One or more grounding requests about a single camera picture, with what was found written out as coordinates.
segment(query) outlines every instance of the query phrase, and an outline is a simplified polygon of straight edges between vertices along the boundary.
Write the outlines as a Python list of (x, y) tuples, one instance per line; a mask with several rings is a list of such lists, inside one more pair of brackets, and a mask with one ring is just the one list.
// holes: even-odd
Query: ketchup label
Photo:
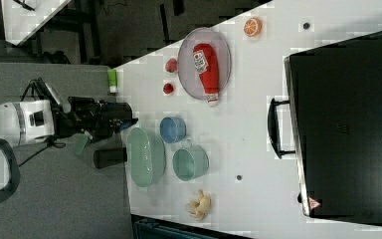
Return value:
[(206, 56), (204, 56), (203, 50), (194, 53), (194, 64), (198, 74), (202, 74), (207, 71), (209, 63), (206, 60)]

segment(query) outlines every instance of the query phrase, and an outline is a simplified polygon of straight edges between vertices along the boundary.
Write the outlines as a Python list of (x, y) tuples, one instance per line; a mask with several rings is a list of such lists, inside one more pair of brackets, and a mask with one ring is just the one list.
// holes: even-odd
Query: green container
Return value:
[(166, 167), (163, 141), (155, 132), (135, 127), (126, 139), (132, 181), (139, 187), (155, 183)]
[(115, 69), (107, 70), (107, 80), (109, 82), (109, 91), (111, 93), (116, 93), (117, 92), (117, 77), (116, 77)]
[(183, 147), (173, 154), (173, 170), (183, 181), (204, 175), (209, 168), (206, 151), (199, 145)]

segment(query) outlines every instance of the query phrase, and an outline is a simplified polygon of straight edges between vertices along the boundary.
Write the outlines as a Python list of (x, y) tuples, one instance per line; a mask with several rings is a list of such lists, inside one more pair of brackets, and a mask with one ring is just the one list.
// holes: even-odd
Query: blue cup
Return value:
[(160, 135), (163, 141), (167, 143), (178, 142), (182, 140), (187, 133), (185, 121), (178, 117), (168, 117), (160, 123)]

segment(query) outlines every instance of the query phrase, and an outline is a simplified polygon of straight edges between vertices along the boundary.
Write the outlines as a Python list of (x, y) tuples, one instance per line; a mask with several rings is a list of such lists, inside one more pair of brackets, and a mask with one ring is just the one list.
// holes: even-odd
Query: ketchup bottle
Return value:
[(194, 47), (194, 64), (200, 76), (207, 102), (210, 107), (219, 103), (219, 70), (216, 52), (210, 44), (201, 43)]

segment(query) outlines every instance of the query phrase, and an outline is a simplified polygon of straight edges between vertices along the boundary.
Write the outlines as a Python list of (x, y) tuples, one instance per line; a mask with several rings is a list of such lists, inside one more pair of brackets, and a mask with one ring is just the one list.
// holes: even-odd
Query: small green cup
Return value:
[(209, 169), (209, 158), (206, 151), (199, 145), (190, 146), (175, 151), (173, 154), (173, 170), (176, 176), (183, 181), (189, 181), (204, 175)]

